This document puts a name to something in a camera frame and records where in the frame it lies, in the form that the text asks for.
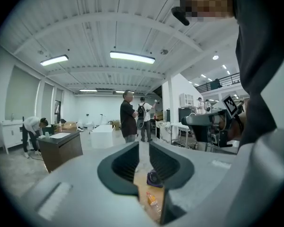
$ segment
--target bottle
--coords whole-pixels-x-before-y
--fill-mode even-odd
[[[161,218],[161,208],[158,204],[157,199],[154,195],[150,194],[150,192],[146,192],[147,202],[151,206],[151,208],[156,212],[158,219]]]
[[[61,121],[59,123],[59,132],[62,132],[62,124],[61,124]]]

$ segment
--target railing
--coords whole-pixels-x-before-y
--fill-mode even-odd
[[[224,77],[224,78],[216,79],[212,82],[207,82],[203,85],[196,87],[196,89],[199,91],[199,93],[203,93],[203,92],[211,91],[211,90],[218,89],[221,87],[234,85],[240,82],[241,82],[240,73],[236,73],[236,74],[232,74],[230,76]]]

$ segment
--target person in white shirt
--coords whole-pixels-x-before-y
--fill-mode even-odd
[[[198,114],[205,114],[206,110],[205,110],[205,103],[202,100],[202,98],[198,98],[199,101],[199,106],[198,106]]]
[[[147,133],[147,142],[152,141],[151,139],[151,116],[150,116],[149,110],[154,109],[156,107],[156,104],[157,104],[157,100],[155,100],[155,104],[151,106],[150,104],[145,102],[144,97],[140,98],[139,106],[142,106],[145,109],[144,125],[141,128],[141,141],[142,142],[145,142],[145,129]]]
[[[35,154],[39,155],[36,138],[37,138],[37,131],[39,131],[39,135],[43,135],[42,128],[45,128],[48,125],[48,121],[46,118],[38,118],[35,116],[28,117],[23,121],[23,127],[22,127],[22,140],[23,140],[23,150],[24,150],[24,156],[26,158],[29,158],[29,155],[27,153],[27,138],[28,134],[30,136],[30,139],[32,141]]]

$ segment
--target white shirt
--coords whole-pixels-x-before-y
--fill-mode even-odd
[[[40,128],[39,124],[40,124],[40,118],[35,116],[28,117],[23,121],[23,125],[27,131],[31,132],[39,131],[40,135],[43,135],[42,129]]]
[[[199,114],[204,114],[206,110],[205,110],[205,103],[203,101],[199,102],[199,107],[202,107],[201,109],[199,109]]]
[[[145,118],[144,118],[144,122],[147,122],[148,120],[151,120],[151,116],[150,113],[148,112],[149,110],[151,110],[152,106],[149,105],[148,103],[139,103],[140,106],[143,105],[144,109],[145,109]]]

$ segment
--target white cabinet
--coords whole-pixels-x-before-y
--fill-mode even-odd
[[[194,97],[190,94],[180,94],[180,107],[194,106]]]
[[[8,148],[22,144],[22,125],[22,120],[0,122],[0,138],[7,154]]]

